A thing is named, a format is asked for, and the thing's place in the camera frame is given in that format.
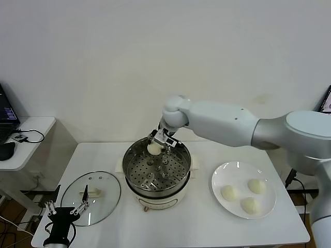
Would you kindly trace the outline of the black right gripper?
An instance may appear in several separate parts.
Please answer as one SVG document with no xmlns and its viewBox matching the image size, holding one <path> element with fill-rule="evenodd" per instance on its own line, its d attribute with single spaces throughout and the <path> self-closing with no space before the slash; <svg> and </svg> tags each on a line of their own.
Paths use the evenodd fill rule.
<svg viewBox="0 0 331 248">
<path fill-rule="evenodd" d="M 158 131 L 152 131 L 149 135 L 148 135 L 148 144 L 151 143 L 156 143 L 158 142 L 166 142 L 168 139 L 167 135 L 164 132 L 164 129 L 159 129 Z M 170 154 L 170 146 L 165 144 L 164 148 L 163 148 L 163 152 L 165 154 Z"/>
</svg>

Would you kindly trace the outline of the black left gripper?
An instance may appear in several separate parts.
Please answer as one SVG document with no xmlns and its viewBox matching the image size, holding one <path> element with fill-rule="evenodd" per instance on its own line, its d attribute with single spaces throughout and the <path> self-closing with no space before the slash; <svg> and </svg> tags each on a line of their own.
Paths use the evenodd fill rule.
<svg viewBox="0 0 331 248">
<path fill-rule="evenodd" d="M 61 185 L 59 184 L 52 193 L 50 199 L 44 203 L 48 210 L 48 217 L 51 220 L 52 229 L 49 236 L 50 240 L 68 240 L 69 228 L 71 223 L 78 219 L 75 214 L 83 214 L 89 207 L 88 203 L 88 185 L 85 186 L 81 203 L 78 207 L 56 207 L 55 203 L 58 197 Z"/>
</svg>

